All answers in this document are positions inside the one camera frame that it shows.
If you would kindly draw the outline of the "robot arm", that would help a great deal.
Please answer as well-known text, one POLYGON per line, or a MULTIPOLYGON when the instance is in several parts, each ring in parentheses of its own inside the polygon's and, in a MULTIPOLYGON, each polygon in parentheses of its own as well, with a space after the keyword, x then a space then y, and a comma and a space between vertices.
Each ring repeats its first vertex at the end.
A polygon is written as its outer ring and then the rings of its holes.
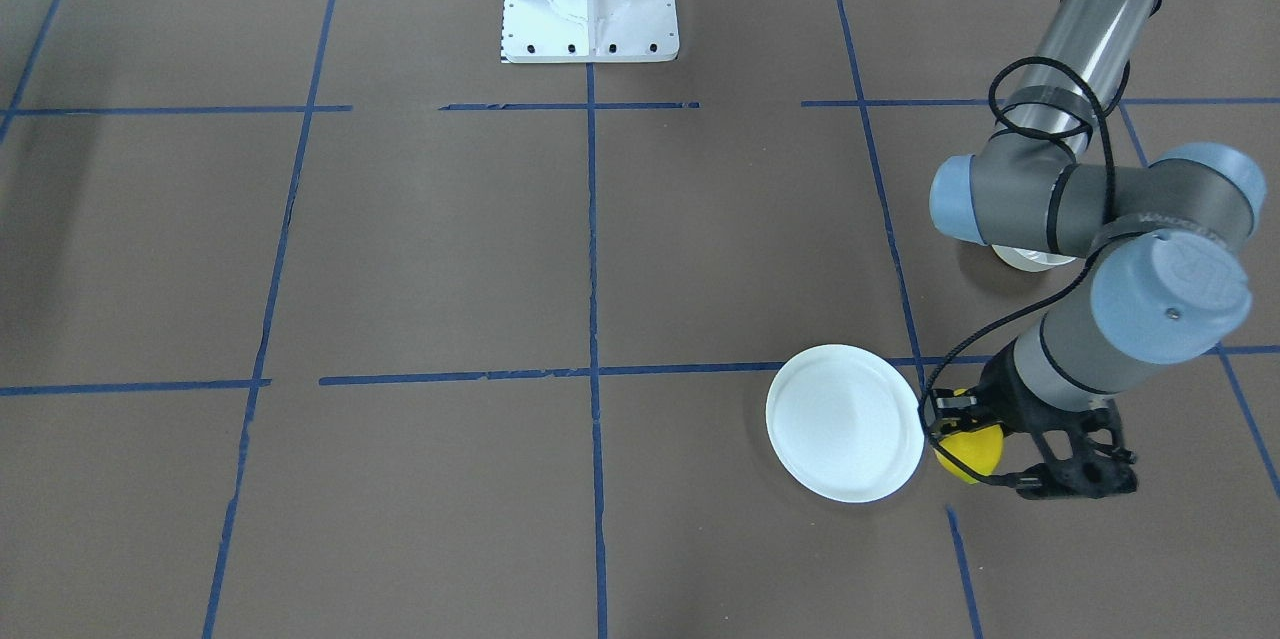
POLYGON ((1251 311, 1238 255, 1261 223, 1260 166, 1206 142, 1148 168, 1114 159, 1108 118, 1162 3, 1060 0, 1037 51, 992 79, 986 146, 934 174, 938 232, 1083 263, 1070 284, 1012 314, 1036 321, 973 388, 925 380, 925 441, 966 481, 1033 501, 1133 493, 1116 397, 1212 350, 1251 311))

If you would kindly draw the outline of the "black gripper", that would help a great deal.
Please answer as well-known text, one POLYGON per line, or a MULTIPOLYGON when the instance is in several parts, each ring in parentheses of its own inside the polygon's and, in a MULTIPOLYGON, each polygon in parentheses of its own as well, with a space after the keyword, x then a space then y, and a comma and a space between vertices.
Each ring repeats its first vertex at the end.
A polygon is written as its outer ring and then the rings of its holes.
POLYGON ((1018 376, 1011 355, 996 355, 986 364, 975 396, 1005 435, 1028 435, 1041 456, 1020 473, 989 475, 989 484, 1012 488, 1034 501, 1101 499, 1137 490, 1137 458, 1124 444, 1112 401, 1080 412, 1047 405, 1018 376))

